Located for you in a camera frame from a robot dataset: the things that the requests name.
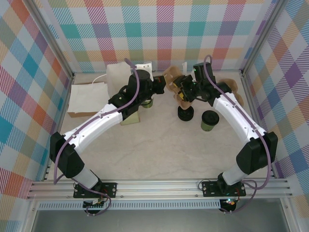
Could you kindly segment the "right slotted side rail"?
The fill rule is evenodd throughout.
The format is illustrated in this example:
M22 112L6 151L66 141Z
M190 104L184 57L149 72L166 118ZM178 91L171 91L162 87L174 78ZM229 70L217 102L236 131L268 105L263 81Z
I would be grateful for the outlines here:
M269 179L276 179L276 168L275 168L275 162L270 163L269 165L267 164L265 167L266 171L266 178Z

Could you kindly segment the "left electronics board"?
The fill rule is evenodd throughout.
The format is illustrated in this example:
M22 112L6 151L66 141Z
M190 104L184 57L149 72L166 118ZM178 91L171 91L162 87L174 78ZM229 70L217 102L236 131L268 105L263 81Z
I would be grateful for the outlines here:
M83 201L83 209L86 210L103 210L106 206L105 200L91 200L86 199Z

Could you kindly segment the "slotted side rail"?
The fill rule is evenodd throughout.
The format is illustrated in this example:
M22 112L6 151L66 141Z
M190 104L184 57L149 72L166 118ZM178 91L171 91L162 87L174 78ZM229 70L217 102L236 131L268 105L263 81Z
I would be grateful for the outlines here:
M266 178L269 179L276 179L276 168L275 168L275 162L270 163L269 165L267 164L265 167L266 171Z
M47 160L47 163L46 163L45 171L43 172L42 181L45 181L45 180L48 179L48 175L49 175L49 172L50 172L51 165L52 165L52 161L49 158Z

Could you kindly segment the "right aluminium frame post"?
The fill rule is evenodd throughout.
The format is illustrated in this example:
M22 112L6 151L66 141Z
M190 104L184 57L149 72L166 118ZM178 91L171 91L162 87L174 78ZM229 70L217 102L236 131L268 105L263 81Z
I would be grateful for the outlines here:
M272 0L265 14L265 19L263 19L259 25L253 43L249 47L243 64L241 65L240 73L242 78L246 77L251 66L254 64L258 53L272 32L275 23L277 22L282 10L285 8L288 1L289 0Z

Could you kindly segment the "front aluminium rail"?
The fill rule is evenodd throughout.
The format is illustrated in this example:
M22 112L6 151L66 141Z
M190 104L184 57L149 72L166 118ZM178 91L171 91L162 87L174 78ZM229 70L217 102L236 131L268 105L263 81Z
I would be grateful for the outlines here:
M115 200L190 200L202 199L205 189L196 179L112 180L117 183ZM74 182L60 180L56 185L46 180L34 182L28 200L72 200ZM256 192L256 199L291 198L292 190L286 179L271 179Z

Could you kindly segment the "left aluminium frame post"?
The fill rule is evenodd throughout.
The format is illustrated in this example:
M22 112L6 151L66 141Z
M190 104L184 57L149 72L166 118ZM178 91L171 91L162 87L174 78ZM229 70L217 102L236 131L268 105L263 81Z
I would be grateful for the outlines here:
M34 0L24 0L24 3L28 4L29 10L33 17L35 18L36 23L38 24L40 30L42 31L43 36L45 37L47 43L51 46L53 52L55 52L55 56L58 59L60 65L64 68L66 74L70 77L71 80L74 79L74 72L69 66L62 50L60 49L58 43L56 42L55 37L53 36L48 24L44 20L39 8L37 7Z

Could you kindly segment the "aluminium frame post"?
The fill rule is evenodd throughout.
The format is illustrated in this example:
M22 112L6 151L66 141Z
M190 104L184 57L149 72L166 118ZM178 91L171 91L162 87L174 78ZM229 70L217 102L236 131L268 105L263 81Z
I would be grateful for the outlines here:
M265 14L265 19L263 19L259 25L253 43L249 47L243 64L241 65L240 73L242 78L246 77L251 66L254 64L258 53L272 32L275 23L277 22L282 10L285 8L288 1L289 0L272 0Z
M55 52L55 56L58 59L60 65L64 68L66 74L70 77L71 80L74 79L74 72L69 66L62 50L60 49L58 43L56 42L55 37L53 36L48 24L44 20L39 8L37 7L34 0L24 0L24 3L28 4L29 10L33 17L35 18L36 23L38 24L40 30L42 31L43 36L45 37L47 43L51 46L53 52Z

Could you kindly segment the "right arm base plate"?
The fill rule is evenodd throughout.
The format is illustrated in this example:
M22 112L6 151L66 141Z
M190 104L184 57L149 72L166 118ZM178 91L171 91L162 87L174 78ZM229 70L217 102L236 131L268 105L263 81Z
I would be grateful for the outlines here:
M246 190L241 182L231 186L218 184L217 181L202 182L202 191L204 197L243 197L246 196Z

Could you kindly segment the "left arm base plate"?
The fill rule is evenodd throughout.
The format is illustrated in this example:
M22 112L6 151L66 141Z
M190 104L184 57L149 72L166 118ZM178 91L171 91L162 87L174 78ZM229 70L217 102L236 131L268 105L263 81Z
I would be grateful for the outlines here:
M79 183L75 183L73 185L74 192L73 192L73 198L100 198L102 195L99 193L94 193L92 191L86 190L83 188ZM117 191L117 183L104 183L104 182L97 182L91 190L104 193L108 195L111 198L115 198L116 191Z

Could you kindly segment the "left slotted side rail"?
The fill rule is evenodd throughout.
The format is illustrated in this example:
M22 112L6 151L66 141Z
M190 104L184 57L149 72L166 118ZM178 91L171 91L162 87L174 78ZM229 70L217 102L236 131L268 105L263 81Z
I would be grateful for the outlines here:
M52 161L49 158L47 160L47 163L46 163L45 171L43 172L42 181L45 181L45 180L48 179L48 175L49 175L49 172L50 172L51 165L52 165Z

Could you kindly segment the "grey metal base panel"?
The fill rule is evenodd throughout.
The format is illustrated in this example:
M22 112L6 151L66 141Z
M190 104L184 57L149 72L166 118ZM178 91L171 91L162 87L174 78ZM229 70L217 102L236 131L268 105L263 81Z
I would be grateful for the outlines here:
M84 211L39 211L31 232L290 232L285 219L216 210L111 210L97 217Z

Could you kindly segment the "black coffee cup lid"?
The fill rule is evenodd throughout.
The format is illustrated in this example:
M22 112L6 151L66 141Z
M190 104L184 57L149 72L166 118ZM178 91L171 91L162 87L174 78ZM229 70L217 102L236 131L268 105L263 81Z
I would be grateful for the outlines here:
M202 122L208 126L215 126L219 123L219 115L212 110L207 110L202 114Z

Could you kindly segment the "stack of black lids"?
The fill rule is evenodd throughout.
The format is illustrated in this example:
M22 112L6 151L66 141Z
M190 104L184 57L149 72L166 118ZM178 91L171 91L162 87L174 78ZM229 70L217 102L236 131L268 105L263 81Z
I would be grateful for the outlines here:
M194 109L192 106L190 106L187 109L182 109L180 106L177 110L178 118L182 121L190 121L194 116Z

